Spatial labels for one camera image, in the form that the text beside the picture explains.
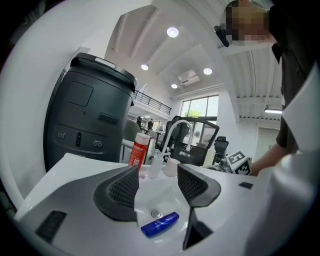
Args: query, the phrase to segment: faucet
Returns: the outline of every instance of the faucet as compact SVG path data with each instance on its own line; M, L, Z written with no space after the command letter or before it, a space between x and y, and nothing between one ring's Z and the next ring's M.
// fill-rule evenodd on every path
M175 122L172 125L172 127L170 128L168 134L166 135L166 140L165 140L162 152L153 157L153 160L152 160L152 163L151 163L151 166L150 166L150 169L149 169L149 173L148 173L148 176L151 179L154 180L154 179L156 179L158 177L158 174L159 174L159 172L160 172L160 170L162 168L162 164L164 163L163 157L170 155L170 152L166 153L166 149L168 147L171 134L172 134L173 130L177 127L177 125L181 124L181 123L187 124L189 126L189 128L190 128L190 136L189 136L188 145L186 147L186 151L190 151L191 150L191 141L192 141L192 137L193 137L192 125L186 120L179 120L179 121Z

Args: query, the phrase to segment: red bottle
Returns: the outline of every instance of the red bottle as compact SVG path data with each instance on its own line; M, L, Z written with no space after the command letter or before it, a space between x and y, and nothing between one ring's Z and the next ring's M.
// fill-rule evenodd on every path
M143 133L136 134L128 166L138 165L138 169L140 171L141 165L147 153L149 141L150 136Z

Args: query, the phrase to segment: railing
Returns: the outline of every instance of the railing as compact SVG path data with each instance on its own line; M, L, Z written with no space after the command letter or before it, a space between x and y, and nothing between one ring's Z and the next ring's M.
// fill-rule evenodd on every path
M156 110L160 110L161 112L170 115L170 111L171 111L170 107L168 107L165 104L162 104L161 102L155 100L154 98L151 98L151 97L143 94L140 91L137 91L137 90L135 91L134 99L138 102L142 102L142 103L144 103L144 104L146 104Z

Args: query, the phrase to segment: person's arm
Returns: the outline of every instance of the person's arm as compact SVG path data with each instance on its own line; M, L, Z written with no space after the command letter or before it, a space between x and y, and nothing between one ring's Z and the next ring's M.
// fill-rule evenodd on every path
M252 175L257 176L262 169L275 166L287 154L288 151L285 147L281 147L278 144L273 145L263 157L251 165Z

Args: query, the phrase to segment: people in background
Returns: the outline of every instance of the people in background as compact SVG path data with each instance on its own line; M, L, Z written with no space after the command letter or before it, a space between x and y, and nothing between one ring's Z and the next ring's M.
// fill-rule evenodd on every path
M148 122L148 130L152 130L152 127L154 126L154 122L152 122L153 120L151 119L149 122Z
M308 4L293 4L284 0L272 2L274 6L266 10L251 0L232 1L225 8L220 28L230 41L273 44L272 51L277 62L280 63L282 59L284 109L297 95L315 63L318 46L312 38L318 22L315 21L317 15L311 13L314 9ZM300 18L305 13L310 19ZM276 142L261 159L252 164L253 175L297 151L295 138L283 118Z
M136 121L136 124L139 126L141 129L141 116L138 116L138 120Z

